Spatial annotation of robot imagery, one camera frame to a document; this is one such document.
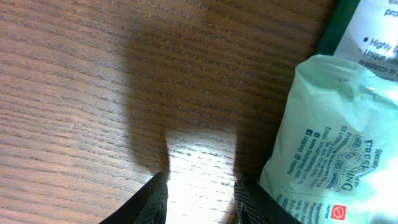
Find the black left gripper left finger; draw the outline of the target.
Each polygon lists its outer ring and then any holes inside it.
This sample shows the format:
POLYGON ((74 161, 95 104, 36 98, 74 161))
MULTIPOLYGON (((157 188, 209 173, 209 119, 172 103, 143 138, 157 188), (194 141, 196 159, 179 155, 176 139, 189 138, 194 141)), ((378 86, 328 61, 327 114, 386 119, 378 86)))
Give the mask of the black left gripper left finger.
POLYGON ((168 197, 165 174, 158 172, 126 203, 99 224, 165 224, 168 197))

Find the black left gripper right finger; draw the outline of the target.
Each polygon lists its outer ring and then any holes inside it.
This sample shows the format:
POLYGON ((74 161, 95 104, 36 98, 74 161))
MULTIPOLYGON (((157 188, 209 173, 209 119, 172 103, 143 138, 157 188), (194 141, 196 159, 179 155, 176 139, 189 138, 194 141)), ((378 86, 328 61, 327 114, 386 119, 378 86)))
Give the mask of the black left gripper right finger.
POLYGON ((301 224, 248 175, 235 182, 234 199, 238 224, 301 224))

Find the mint wet wipes pack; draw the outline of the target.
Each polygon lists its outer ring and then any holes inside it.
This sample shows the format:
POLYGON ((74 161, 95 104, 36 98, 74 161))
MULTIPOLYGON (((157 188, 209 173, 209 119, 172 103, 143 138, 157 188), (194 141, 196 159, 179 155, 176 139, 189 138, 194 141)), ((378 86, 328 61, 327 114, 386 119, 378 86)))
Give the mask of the mint wet wipes pack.
POLYGON ((397 83, 327 55, 297 65, 259 183, 300 223, 396 223, 397 83))

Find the green white gloves package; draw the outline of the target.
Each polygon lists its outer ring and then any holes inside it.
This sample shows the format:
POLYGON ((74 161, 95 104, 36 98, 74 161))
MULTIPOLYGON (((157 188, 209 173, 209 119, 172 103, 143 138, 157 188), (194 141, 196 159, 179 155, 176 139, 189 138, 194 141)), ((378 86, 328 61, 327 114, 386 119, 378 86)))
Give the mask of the green white gloves package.
POLYGON ((397 81, 397 0, 339 1, 316 50, 397 81))

